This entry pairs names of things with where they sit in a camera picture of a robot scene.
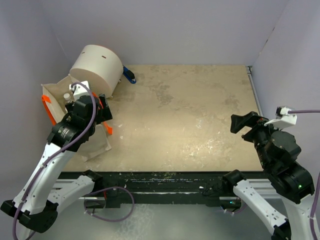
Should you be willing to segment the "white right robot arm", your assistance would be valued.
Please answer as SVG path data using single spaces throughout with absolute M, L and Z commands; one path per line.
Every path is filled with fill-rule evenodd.
M 272 207 L 239 170 L 222 178 L 222 190 L 228 196 L 236 195 L 246 203 L 267 227 L 273 240 L 318 240 L 320 229 L 316 208 L 320 184 L 302 167 L 297 158 L 302 149 L 295 137 L 284 131 L 295 126 L 298 110 L 280 106 L 276 118 L 269 120 L 251 111 L 246 115 L 231 116 L 230 131 L 238 133 L 244 127 L 250 130 L 242 136 L 253 143 L 263 172 L 280 196 L 287 216 Z

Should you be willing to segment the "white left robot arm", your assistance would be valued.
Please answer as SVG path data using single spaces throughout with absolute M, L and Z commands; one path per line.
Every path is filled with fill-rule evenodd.
M 87 170 L 68 187 L 52 192 L 63 168 L 80 146 L 94 134 L 96 125 L 112 119 L 107 99 L 103 94 L 83 95 L 66 104 L 67 114 L 56 123 L 47 138 L 42 157 L 29 180 L 11 200 L 5 200 L 0 209 L 13 217 L 12 237 L 16 240 L 17 224 L 31 232 L 46 232 L 60 212 L 79 197 L 98 196 L 103 191 L 102 177 Z

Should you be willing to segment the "canvas bag orange handles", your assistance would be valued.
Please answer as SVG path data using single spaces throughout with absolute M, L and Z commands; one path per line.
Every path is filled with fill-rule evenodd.
M 77 79 L 68 75 L 56 84 L 50 83 L 42 85 L 42 103 L 53 125 L 60 122 L 67 113 L 65 104 L 74 101 L 69 86 L 77 81 Z M 69 101 L 64 99 L 65 93 L 70 94 L 71 99 Z M 98 124 L 95 133 L 78 149 L 76 153 L 77 158 L 81 158 L 83 162 L 87 162 L 111 150 L 112 147 L 108 137 L 112 135 L 112 131 L 113 129 L 108 126 L 107 122 L 104 121 Z

